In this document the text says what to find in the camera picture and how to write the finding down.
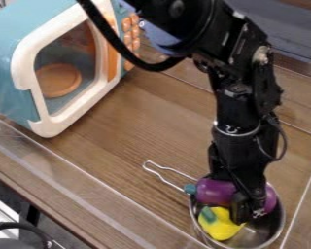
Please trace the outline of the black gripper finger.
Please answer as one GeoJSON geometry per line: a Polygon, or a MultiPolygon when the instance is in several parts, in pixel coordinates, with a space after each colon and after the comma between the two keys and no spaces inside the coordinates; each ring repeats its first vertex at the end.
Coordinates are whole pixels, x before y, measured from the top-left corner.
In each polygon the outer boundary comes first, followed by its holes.
{"type": "Polygon", "coordinates": [[[224,165],[220,162],[218,149],[214,144],[208,146],[207,155],[208,155],[210,177],[215,180],[231,180],[230,173],[224,169],[224,165]]]}
{"type": "Polygon", "coordinates": [[[235,192],[230,204],[230,218],[236,225],[246,223],[251,218],[250,197],[235,192]]]}

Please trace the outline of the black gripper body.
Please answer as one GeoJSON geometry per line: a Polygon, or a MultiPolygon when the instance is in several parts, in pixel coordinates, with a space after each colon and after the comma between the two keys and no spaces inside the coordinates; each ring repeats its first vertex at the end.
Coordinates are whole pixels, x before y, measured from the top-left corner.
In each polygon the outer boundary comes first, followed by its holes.
{"type": "Polygon", "coordinates": [[[255,196],[266,187],[265,170],[277,161],[279,131],[263,124],[258,130],[230,134],[215,125],[211,130],[212,142],[218,149],[220,162],[228,171],[231,181],[241,184],[255,196]]]}

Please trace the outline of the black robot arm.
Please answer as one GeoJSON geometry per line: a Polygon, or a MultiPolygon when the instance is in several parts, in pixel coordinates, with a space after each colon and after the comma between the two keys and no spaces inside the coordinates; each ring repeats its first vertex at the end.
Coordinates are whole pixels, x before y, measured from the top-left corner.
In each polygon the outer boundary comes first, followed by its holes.
{"type": "Polygon", "coordinates": [[[224,0],[120,0],[146,21],[155,48],[190,56],[210,79],[216,118],[208,177],[234,184],[230,218],[241,224],[266,215],[267,165],[286,140],[275,108],[283,90],[274,73],[267,34],[224,0]]]}

